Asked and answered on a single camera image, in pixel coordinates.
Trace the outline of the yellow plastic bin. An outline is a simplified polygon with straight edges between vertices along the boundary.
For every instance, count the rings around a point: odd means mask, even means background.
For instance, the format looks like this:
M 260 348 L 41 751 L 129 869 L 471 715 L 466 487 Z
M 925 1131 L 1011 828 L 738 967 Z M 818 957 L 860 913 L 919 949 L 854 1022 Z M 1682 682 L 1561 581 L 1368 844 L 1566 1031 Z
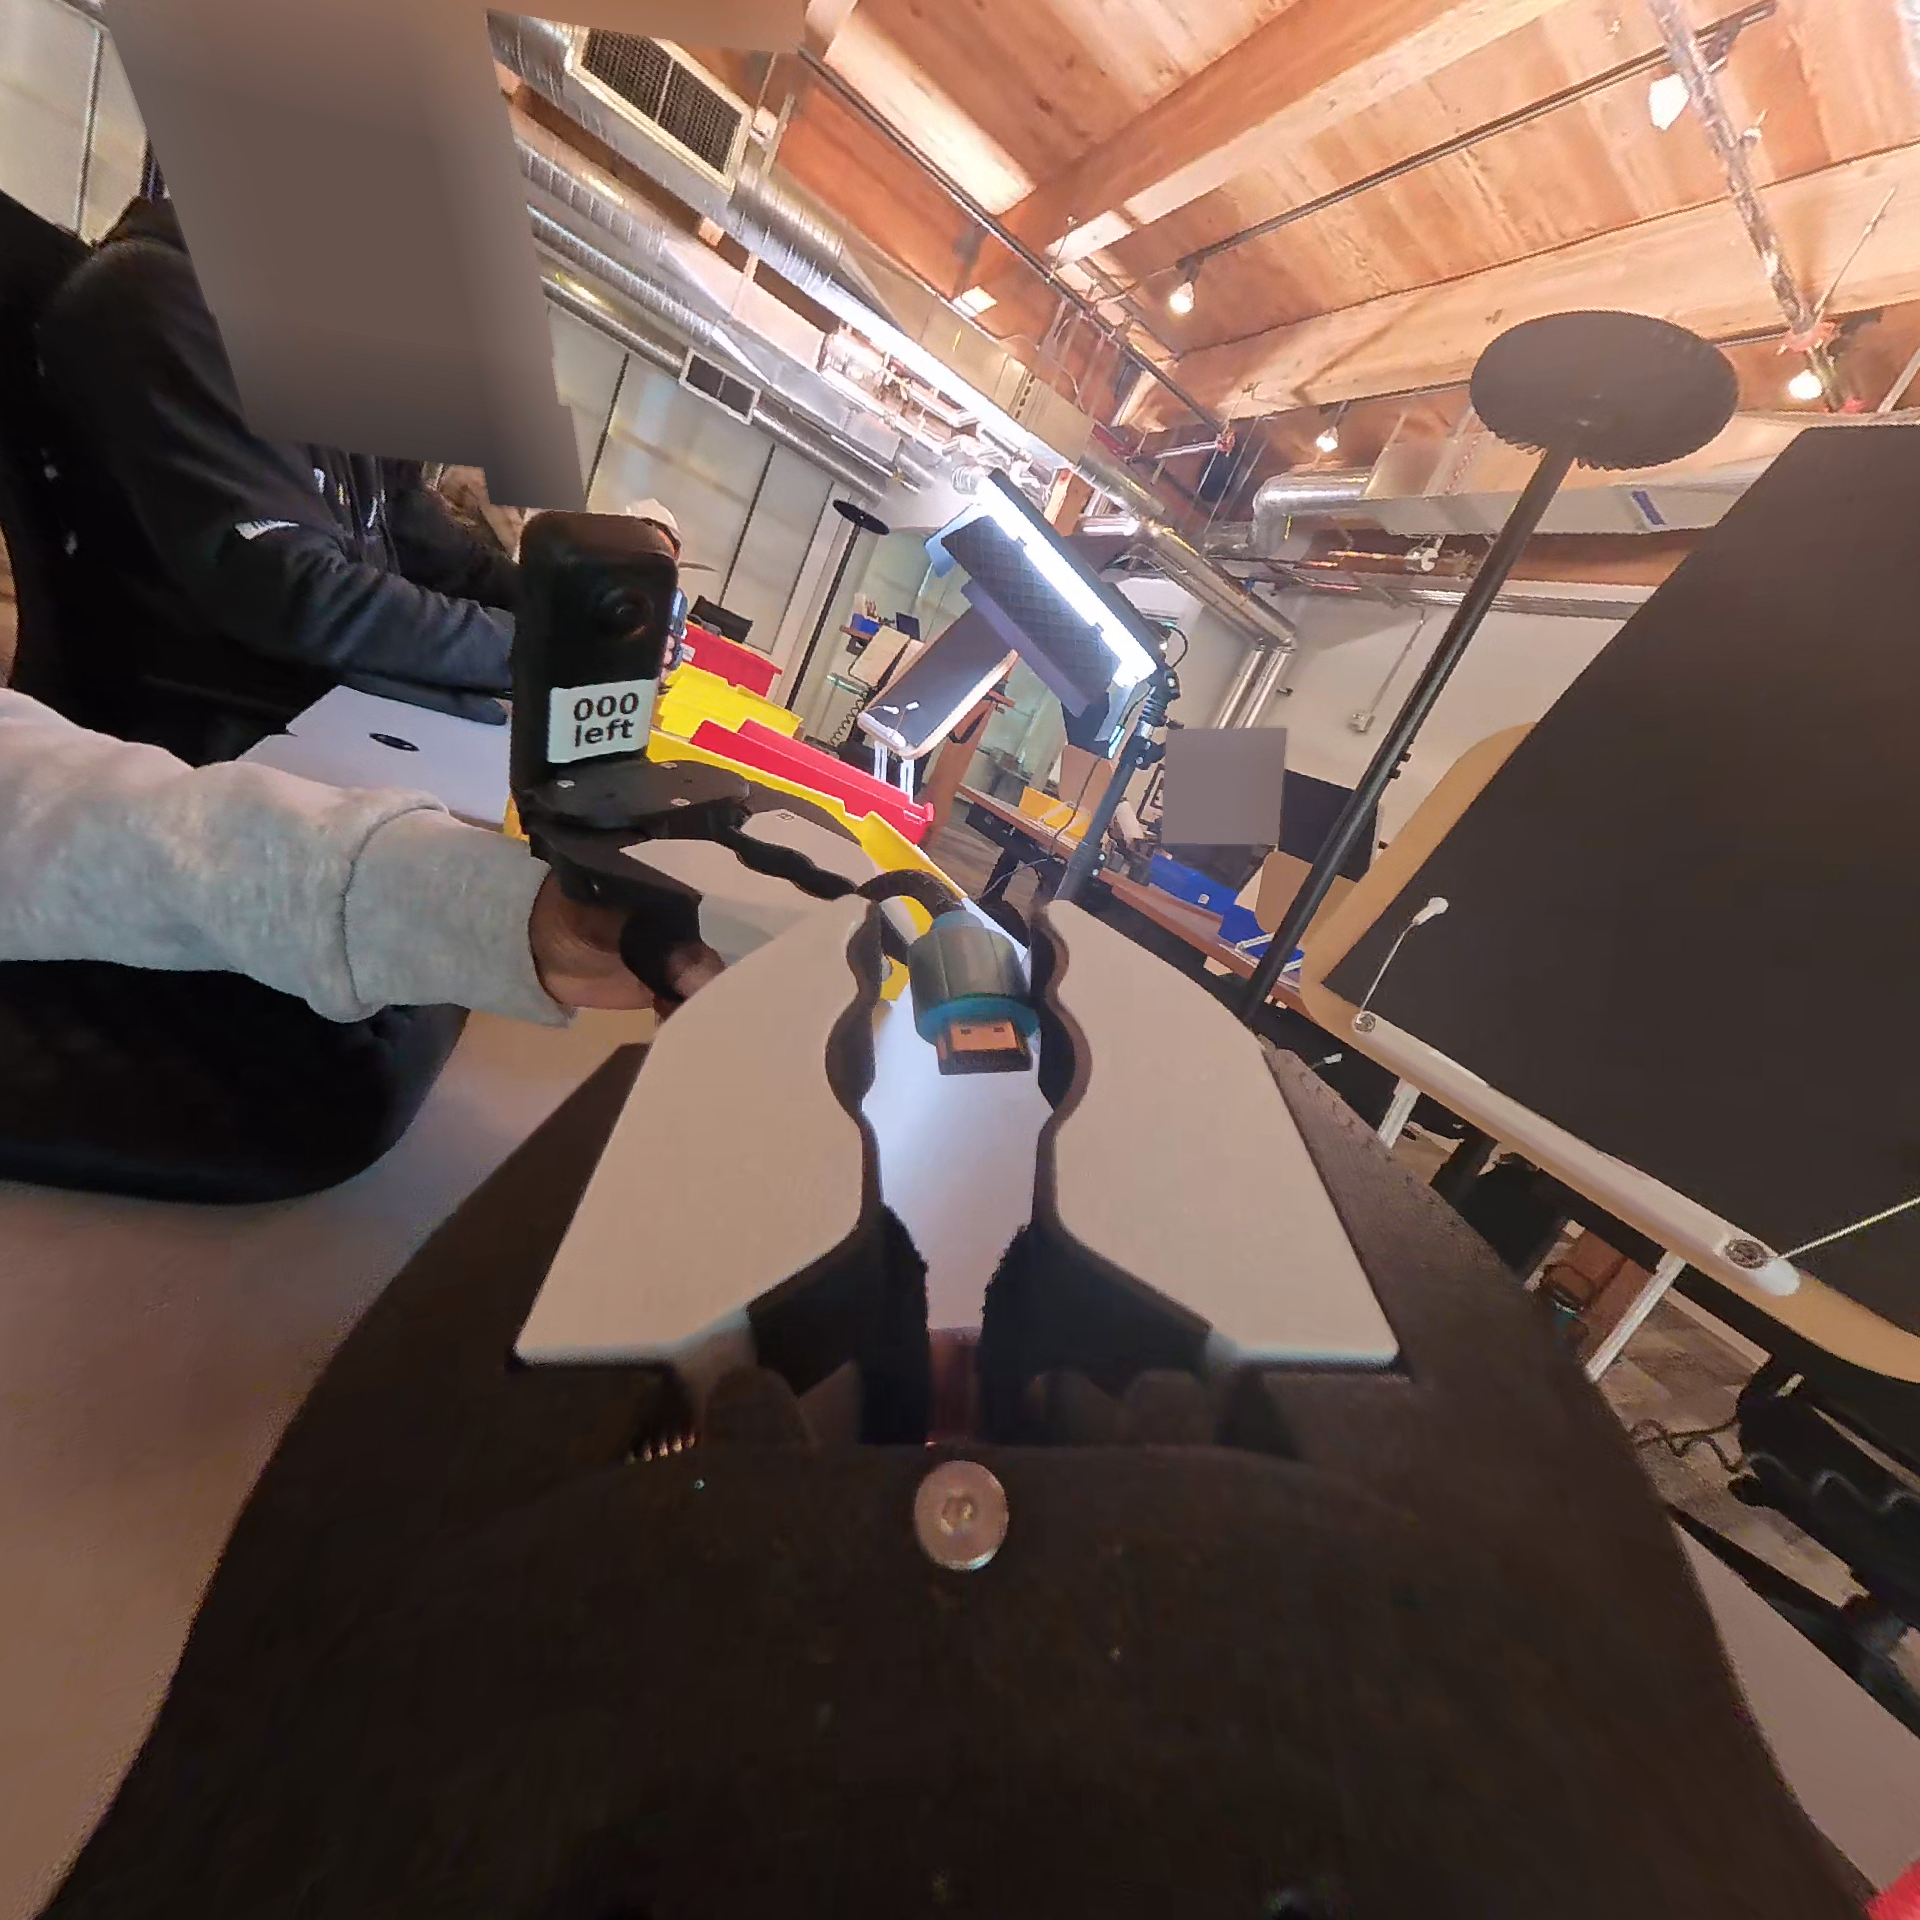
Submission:
M 883 816 L 849 816 L 839 802 L 822 795 L 785 793 L 778 784 L 754 784 L 752 809 L 791 816 L 812 821 L 815 834 L 839 834 L 852 841 L 871 873 L 925 873 L 940 877 L 935 867 L 910 841 L 900 828 L 893 828 Z M 919 899 L 887 899 L 887 918 L 896 926 L 893 938 L 900 938 L 900 952 L 887 946 L 883 972 L 880 972 L 880 996 L 883 1002 L 900 1002 L 910 989 L 907 969 L 907 946 L 928 929 L 933 913 Z
M 797 727 L 797 718 L 787 708 L 695 663 L 677 663 L 661 676 L 655 730 L 690 740 L 701 723 L 738 730 L 744 721 L 773 727 L 785 737 L 791 737 Z

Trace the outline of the studio light on stand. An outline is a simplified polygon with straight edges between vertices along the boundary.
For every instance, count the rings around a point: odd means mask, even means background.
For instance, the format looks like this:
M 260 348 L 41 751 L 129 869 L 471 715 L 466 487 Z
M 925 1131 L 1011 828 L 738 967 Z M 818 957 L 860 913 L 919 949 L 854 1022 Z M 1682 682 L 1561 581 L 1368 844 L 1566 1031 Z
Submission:
M 1077 902 L 1103 869 L 1132 778 L 1163 751 L 1178 670 L 1155 624 L 1052 534 L 1006 472 L 991 472 L 974 504 L 925 536 L 925 557 L 935 574 L 962 574 L 965 608 L 985 613 L 1046 683 L 1066 740 L 1109 765 L 1102 787 L 1080 784 L 1075 798 L 1075 809 L 1089 798 L 1086 824 L 1066 828 L 1075 844 L 1052 897 Z

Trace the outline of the silver air duct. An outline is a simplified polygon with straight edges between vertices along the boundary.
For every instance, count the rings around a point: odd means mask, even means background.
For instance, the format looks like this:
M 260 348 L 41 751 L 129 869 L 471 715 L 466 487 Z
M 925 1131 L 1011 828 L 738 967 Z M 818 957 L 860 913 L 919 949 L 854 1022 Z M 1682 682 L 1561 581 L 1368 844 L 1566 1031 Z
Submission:
M 887 339 L 890 353 L 902 356 L 902 341 L 917 341 L 978 396 L 978 408 L 1000 408 L 1019 434 L 1118 497 L 1163 574 L 1253 636 L 1267 674 L 1284 663 L 1296 644 L 1291 624 L 1162 522 L 1162 504 L 1124 469 L 1051 346 L 1006 348 L 956 302 L 845 232 L 776 163 L 778 125 L 684 47 L 523 12 L 491 12 L 491 33 L 492 58 L 576 138 L 624 156 L 806 299 Z

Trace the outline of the black floor lamp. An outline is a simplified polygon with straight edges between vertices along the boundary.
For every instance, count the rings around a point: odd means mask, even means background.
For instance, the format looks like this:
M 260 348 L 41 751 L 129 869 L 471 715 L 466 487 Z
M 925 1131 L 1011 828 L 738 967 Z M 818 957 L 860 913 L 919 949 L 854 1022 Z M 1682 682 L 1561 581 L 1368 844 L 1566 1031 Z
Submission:
M 1733 419 L 1738 377 L 1716 346 L 1676 322 L 1631 312 L 1563 312 L 1500 331 L 1472 367 L 1469 398 L 1476 419 L 1500 443 L 1538 454 L 1538 467 L 1257 957 L 1235 1009 L 1246 1027 L 1257 1027 L 1284 961 L 1302 949 L 1314 910 L 1358 841 L 1358 828 L 1376 817 L 1386 784 L 1404 767 L 1431 708 L 1566 472 L 1574 467 L 1663 467 L 1692 457 Z
M 843 536 L 843 544 L 839 544 L 839 550 L 836 550 L 836 563 L 832 563 L 830 582 L 825 582 L 825 590 L 822 590 L 822 598 L 818 598 L 812 632 L 810 632 L 810 636 L 806 636 L 806 644 L 803 644 L 803 652 L 797 652 L 797 662 L 796 662 L 796 663 L 787 668 L 787 674 L 785 674 L 785 708 L 787 708 L 787 710 L 797 710 L 797 704 L 803 704 L 803 688 L 806 688 L 810 668 L 812 668 L 812 662 L 815 662 L 815 655 L 818 655 L 822 635 L 825 635 L 825 627 L 830 627 L 832 603 L 836 603 L 836 598 L 839 598 L 839 590 L 843 590 L 843 581 L 845 581 L 845 574 L 849 574 L 849 563 L 852 563 L 852 553 L 854 553 L 860 539 L 861 539 L 861 536 L 887 536 L 887 534 L 890 534 L 890 522 L 880 520 L 871 511 L 865 511 L 865 508 L 854 504 L 854 501 L 832 501 L 832 514 L 845 522 L 845 536 Z

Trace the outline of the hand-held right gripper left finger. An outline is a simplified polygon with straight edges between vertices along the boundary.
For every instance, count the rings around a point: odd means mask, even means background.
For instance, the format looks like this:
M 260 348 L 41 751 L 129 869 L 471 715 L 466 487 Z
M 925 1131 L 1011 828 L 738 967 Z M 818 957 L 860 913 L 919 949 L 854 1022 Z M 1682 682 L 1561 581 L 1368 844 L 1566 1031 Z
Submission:
M 852 1374 L 861 1444 L 928 1416 L 925 1264 L 880 1192 L 880 906 L 845 897 L 675 1009 L 531 1311 L 523 1367 L 647 1367 L 701 1408 L 735 1368 Z

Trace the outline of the black wrist rest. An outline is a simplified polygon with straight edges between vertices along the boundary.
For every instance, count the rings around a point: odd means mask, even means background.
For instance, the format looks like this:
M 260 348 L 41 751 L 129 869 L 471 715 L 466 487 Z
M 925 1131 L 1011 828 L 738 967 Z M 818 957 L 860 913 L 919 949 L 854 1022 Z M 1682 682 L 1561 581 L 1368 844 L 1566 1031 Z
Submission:
M 3 962 L 3 1177 L 185 1206 L 289 1200 L 391 1150 L 460 1005 L 327 1019 L 237 972 Z

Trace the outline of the blue plastic bin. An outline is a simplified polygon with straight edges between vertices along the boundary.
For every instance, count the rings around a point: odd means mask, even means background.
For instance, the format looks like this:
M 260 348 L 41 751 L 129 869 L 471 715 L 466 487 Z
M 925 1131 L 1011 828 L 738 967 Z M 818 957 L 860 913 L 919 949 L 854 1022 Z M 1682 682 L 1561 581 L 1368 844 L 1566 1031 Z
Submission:
M 1266 851 L 1257 873 L 1230 890 L 1168 851 L 1155 851 L 1147 885 L 1217 918 L 1224 946 L 1260 949 L 1291 910 L 1310 863 L 1291 851 Z

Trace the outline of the person's left forearm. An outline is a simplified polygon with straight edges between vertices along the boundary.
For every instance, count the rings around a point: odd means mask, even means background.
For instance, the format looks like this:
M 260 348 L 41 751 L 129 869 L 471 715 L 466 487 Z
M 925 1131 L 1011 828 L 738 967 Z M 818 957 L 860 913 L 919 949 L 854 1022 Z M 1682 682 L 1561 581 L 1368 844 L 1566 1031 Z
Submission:
M 437 798 L 193 767 L 3 692 L 3 961 L 237 972 L 326 1019 L 451 1002 L 534 1022 L 545 869 Z

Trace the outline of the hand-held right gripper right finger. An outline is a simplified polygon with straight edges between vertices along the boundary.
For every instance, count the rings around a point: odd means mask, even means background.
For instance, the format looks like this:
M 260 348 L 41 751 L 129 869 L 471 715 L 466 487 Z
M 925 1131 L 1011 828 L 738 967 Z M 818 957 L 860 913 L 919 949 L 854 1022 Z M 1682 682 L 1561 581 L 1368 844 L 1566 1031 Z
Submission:
M 1390 1378 L 1404 1344 L 1260 1041 L 1075 902 L 1033 922 L 1031 1218 L 983 1299 L 983 1432 L 1168 1416 L 1227 1435 L 1276 1374 Z

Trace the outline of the black board on white stand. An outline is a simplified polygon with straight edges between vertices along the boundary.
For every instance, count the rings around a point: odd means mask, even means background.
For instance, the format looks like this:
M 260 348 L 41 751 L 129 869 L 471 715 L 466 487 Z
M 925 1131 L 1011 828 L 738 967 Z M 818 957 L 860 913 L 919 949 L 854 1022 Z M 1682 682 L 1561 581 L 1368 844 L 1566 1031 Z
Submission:
M 968 710 L 996 692 L 1015 652 L 978 608 L 962 610 L 912 663 L 861 704 L 854 730 L 871 747 L 874 778 L 917 798 L 917 778 Z
M 1915 422 L 1795 437 L 1311 934 L 1407 1085 L 1915 1378 Z

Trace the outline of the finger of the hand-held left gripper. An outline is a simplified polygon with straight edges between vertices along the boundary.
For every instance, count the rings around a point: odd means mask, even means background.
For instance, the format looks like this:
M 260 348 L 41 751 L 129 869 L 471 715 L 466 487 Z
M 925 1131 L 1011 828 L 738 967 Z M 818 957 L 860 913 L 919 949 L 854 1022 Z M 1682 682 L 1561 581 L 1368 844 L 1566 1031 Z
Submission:
M 796 805 L 749 813 L 749 869 L 810 899 L 902 899 L 900 873 L 883 873 L 860 838 Z
M 810 899 L 780 880 L 752 873 L 732 848 L 708 838 L 647 838 L 620 851 L 697 892 L 697 937 L 727 962 L 778 938 L 822 906 L 822 899 Z

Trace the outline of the person's left hand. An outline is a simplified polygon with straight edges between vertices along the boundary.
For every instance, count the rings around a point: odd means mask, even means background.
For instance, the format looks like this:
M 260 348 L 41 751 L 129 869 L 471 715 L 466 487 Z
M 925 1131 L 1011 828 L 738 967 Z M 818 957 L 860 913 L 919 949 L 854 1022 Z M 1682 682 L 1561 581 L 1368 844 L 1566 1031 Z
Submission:
M 525 938 L 543 993 L 568 1009 L 650 1009 L 667 1018 L 722 975 L 727 961 L 704 944 L 682 944 L 661 957 L 661 984 L 645 984 L 620 938 L 631 913 L 569 899 L 558 877 L 541 880 Z

